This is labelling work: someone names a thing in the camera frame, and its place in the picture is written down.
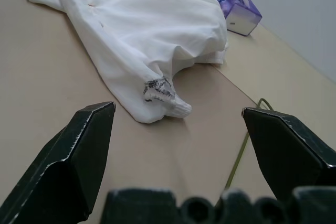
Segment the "white shirt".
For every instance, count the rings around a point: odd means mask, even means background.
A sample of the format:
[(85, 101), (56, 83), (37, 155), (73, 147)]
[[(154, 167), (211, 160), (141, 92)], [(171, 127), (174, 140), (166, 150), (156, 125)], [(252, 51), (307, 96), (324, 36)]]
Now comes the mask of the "white shirt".
[(217, 0), (29, 1), (67, 14), (107, 88), (141, 123), (188, 116), (174, 75), (224, 61), (227, 28)]

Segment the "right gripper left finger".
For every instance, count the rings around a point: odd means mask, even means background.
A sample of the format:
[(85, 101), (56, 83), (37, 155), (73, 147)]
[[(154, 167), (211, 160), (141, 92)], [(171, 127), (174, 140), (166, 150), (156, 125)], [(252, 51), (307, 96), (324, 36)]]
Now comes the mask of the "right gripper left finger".
[(0, 224), (78, 224), (92, 213), (110, 144), (114, 102), (89, 105), (38, 153), (0, 206)]

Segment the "purple tissue box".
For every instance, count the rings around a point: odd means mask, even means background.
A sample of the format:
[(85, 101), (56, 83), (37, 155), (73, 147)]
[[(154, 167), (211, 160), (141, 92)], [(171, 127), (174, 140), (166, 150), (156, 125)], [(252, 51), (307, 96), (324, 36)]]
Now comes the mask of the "purple tissue box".
[(262, 15), (251, 0), (217, 0), (229, 31), (248, 36), (257, 27)]

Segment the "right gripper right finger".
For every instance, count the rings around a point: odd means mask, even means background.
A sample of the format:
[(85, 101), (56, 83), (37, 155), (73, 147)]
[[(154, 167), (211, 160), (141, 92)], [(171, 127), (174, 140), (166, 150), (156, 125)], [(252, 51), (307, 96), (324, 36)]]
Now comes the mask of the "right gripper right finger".
[(242, 117), (278, 200), (287, 200), (296, 187), (336, 186), (336, 151), (295, 116), (246, 107)]

